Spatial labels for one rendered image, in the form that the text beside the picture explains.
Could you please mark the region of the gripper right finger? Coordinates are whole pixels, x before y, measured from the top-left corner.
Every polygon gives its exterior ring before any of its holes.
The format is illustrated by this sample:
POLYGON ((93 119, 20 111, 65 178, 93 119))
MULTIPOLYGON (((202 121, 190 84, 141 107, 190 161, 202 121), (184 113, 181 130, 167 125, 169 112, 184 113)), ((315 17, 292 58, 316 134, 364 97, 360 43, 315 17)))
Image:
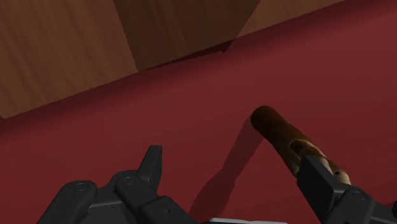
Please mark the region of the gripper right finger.
POLYGON ((338 182, 313 155, 302 157, 296 182, 321 224, 397 224, 392 209, 357 186, 338 182))

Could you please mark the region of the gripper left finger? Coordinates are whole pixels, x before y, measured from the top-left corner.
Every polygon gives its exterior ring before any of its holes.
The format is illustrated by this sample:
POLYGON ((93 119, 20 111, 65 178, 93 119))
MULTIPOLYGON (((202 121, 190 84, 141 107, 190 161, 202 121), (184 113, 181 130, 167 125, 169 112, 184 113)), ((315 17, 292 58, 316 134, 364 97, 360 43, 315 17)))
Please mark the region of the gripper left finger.
POLYGON ((105 224, 105 209, 126 217, 114 224, 197 224, 170 197, 157 194, 161 175, 162 147, 151 145, 138 170, 117 172, 102 188, 92 181, 65 184, 37 224, 105 224))

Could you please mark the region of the brown wooden rod with holes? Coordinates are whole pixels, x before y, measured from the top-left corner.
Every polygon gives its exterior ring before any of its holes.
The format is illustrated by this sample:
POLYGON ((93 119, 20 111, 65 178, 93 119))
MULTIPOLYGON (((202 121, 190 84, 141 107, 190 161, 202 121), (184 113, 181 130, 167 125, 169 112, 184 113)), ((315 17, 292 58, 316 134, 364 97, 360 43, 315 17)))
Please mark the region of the brown wooden rod with holes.
POLYGON ((305 134, 288 123, 274 108, 256 108, 250 121, 276 150, 293 176, 298 174, 304 155, 312 155, 340 183, 350 185, 349 175, 332 162, 305 134))

